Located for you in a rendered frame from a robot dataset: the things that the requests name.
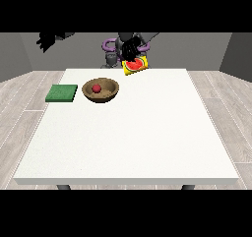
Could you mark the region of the brown wooden bowl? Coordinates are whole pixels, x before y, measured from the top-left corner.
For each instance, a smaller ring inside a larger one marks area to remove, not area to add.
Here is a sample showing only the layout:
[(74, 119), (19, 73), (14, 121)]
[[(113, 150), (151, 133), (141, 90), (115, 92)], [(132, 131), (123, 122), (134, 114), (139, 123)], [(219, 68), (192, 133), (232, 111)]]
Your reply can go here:
[(97, 78), (87, 81), (82, 86), (84, 96), (95, 103), (106, 103), (118, 94), (119, 85), (109, 78)]

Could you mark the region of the green square pad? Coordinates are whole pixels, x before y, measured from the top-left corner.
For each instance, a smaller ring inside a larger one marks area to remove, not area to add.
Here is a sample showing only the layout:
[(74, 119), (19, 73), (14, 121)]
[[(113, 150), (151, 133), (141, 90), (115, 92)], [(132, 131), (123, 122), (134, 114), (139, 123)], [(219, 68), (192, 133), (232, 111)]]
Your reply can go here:
[(74, 100), (77, 85), (53, 85), (46, 98), (46, 102), (72, 102)]

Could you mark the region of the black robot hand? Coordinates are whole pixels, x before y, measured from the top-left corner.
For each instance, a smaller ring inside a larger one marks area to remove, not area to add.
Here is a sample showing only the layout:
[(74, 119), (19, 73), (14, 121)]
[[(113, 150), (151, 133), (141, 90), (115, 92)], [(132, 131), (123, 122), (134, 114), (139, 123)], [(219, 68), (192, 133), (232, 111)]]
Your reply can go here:
[(52, 45), (55, 44), (56, 40), (61, 40), (62, 37), (60, 35), (56, 35), (54, 33), (50, 32), (41, 32), (39, 34), (39, 39), (36, 42), (36, 44), (39, 46), (39, 48), (46, 52)]
[(131, 32), (121, 32), (120, 39), (123, 42), (122, 57), (128, 62), (134, 62), (135, 58), (140, 54), (138, 47), (141, 44), (141, 39)]

